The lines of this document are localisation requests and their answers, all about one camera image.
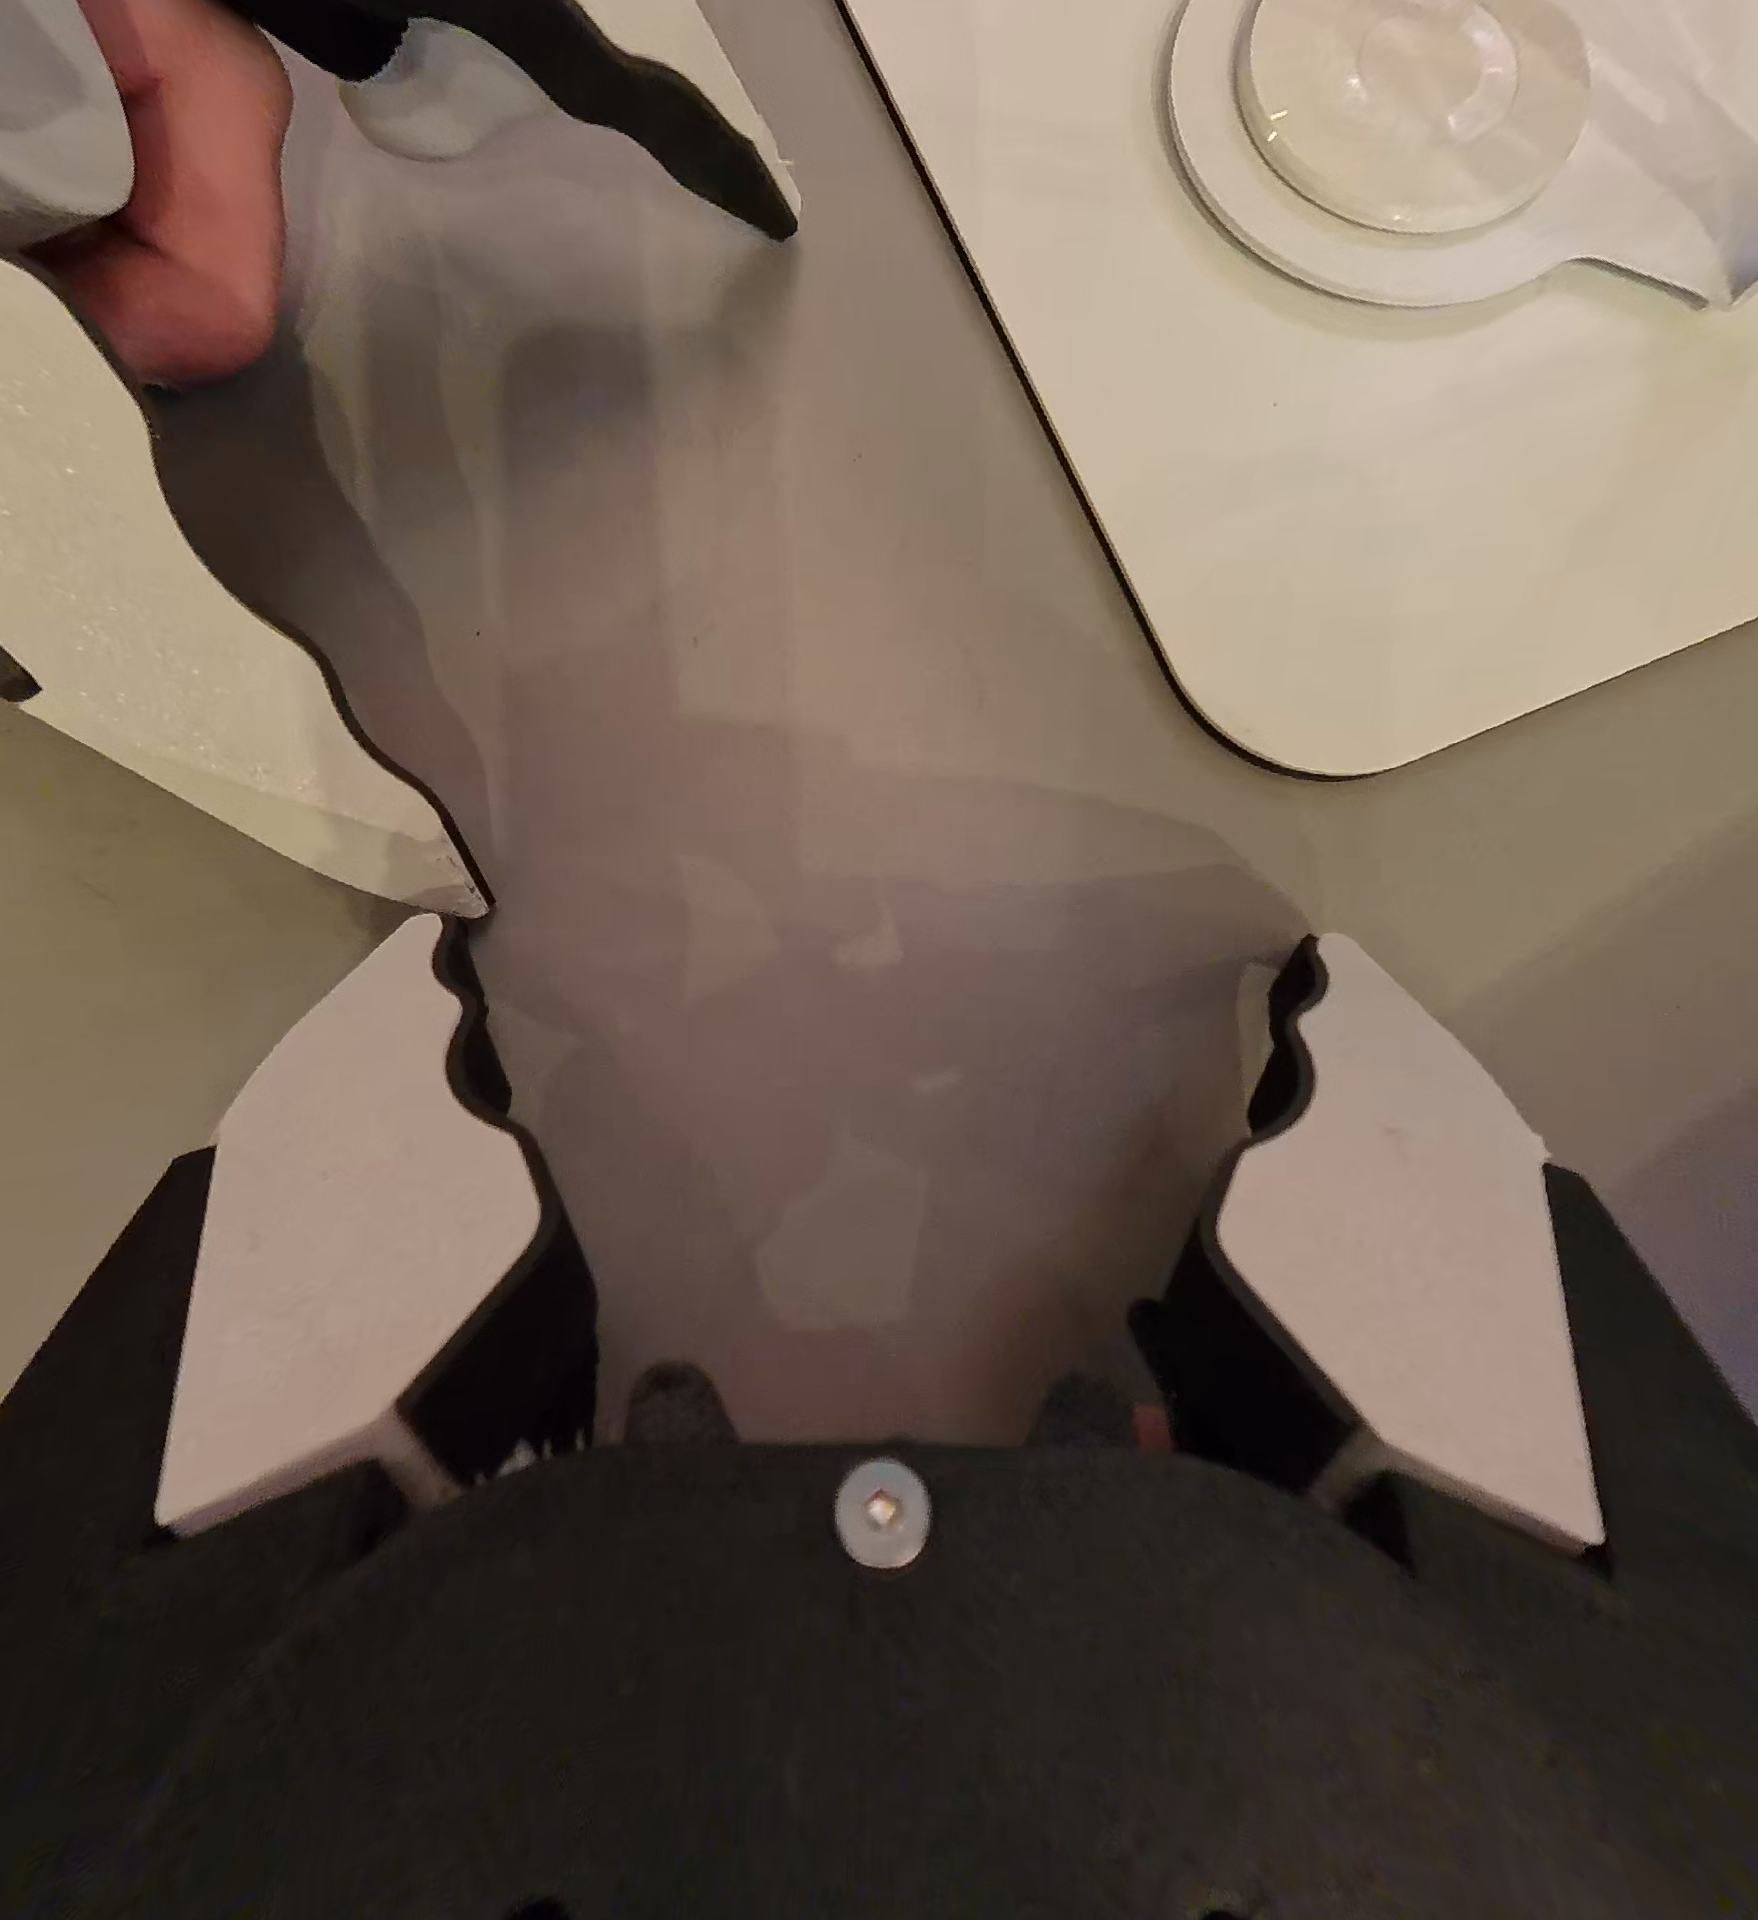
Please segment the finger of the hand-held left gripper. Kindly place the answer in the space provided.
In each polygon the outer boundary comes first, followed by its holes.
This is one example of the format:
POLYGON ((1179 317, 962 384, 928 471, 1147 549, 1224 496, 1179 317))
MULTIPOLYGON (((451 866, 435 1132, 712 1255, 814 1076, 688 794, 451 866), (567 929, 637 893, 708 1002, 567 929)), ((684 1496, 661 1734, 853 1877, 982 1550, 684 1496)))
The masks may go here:
POLYGON ((698 3, 250 3, 250 23, 329 71, 381 152, 446 162, 556 110, 769 240, 798 230, 792 166, 698 3))
POLYGON ((309 873, 459 919, 495 902, 444 802, 370 742, 325 656, 194 549, 113 356, 2 257, 0 684, 309 873))

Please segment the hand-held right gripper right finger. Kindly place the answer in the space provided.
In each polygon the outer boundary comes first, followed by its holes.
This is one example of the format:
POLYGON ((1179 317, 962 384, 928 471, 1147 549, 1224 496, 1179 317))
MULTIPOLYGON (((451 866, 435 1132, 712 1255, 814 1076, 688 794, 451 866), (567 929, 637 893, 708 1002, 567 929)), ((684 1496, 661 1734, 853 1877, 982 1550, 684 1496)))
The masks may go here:
POLYGON ((1562 1554, 1608 1524, 1544 1189, 1544 1144, 1489 1070, 1348 936, 1271 994, 1247 1141, 1203 1255, 1302 1389, 1255 1415, 1258 1469, 1327 1510, 1403 1477, 1562 1554))

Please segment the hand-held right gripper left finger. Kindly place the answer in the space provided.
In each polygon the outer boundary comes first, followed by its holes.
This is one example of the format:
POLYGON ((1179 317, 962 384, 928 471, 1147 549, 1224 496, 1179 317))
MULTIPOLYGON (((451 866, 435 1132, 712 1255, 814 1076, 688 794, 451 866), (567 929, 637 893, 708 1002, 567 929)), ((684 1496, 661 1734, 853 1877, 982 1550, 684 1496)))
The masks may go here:
POLYGON ((412 1507, 459 1480, 405 1389, 544 1222, 526 1148, 454 1086, 459 921, 412 917, 218 1116, 154 1519, 202 1535, 375 1463, 412 1507))

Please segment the person's left hand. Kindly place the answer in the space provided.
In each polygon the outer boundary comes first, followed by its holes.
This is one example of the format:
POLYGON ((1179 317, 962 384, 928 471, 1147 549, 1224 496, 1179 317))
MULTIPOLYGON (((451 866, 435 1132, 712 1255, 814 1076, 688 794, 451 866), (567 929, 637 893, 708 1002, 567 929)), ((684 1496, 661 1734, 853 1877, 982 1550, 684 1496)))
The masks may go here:
POLYGON ((130 133, 130 195, 31 259, 128 377, 221 381, 273 344, 283 283, 292 79, 221 3, 82 3, 130 133))

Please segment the clear round stand foot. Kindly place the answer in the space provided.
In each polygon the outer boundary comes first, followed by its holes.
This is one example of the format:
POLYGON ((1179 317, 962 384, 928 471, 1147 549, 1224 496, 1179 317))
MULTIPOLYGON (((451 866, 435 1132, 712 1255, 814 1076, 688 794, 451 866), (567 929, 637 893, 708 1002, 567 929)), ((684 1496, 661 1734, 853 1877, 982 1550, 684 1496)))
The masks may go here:
POLYGON ((1184 3, 1161 102, 1194 199, 1340 301, 1758 294, 1758 3, 1184 3))

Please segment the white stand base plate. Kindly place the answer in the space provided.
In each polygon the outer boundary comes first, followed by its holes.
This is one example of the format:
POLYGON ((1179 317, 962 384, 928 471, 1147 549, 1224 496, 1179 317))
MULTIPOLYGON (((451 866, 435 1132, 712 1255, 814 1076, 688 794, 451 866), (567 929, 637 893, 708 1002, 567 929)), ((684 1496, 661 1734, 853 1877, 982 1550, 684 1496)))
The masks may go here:
POLYGON ((1758 294, 1303 286, 1174 155, 1179 9, 844 16, 1198 717, 1357 779, 1758 618, 1758 294))

